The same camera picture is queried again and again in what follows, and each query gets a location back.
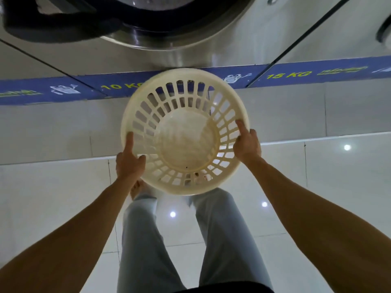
tile floor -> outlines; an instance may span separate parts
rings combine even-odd
[[[263,146],[265,159],[293,181],[340,204],[391,235],[388,154],[391,134]],[[351,145],[349,151],[344,145]],[[0,166],[0,266],[91,203],[116,178],[113,159]],[[331,289],[293,243],[256,180],[241,166],[230,191],[261,251],[276,293]],[[82,292],[116,292],[122,214]],[[162,195],[157,224],[185,286],[198,285],[205,251],[194,211]]]

basket bottom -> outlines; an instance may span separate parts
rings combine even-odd
[[[206,168],[219,147],[216,123],[194,108],[180,108],[164,117],[157,127],[159,157],[171,169],[190,173]]]

foot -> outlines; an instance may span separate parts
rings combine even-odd
[[[152,195],[152,188],[143,180],[138,180],[130,190],[130,197],[134,200],[139,193],[148,193]]]

washing machine door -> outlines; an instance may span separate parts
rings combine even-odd
[[[65,14],[43,15],[35,0],[18,16],[7,0],[6,30],[34,42],[103,38],[133,48],[167,50],[209,39],[238,19],[254,0],[49,0]],[[26,34],[26,28],[34,28]]]

black handle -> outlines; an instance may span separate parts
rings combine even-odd
[[[119,19],[105,14],[77,12],[42,14],[36,0],[3,0],[5,30],[20,39],[38,43],[67,43],[111,34]]]

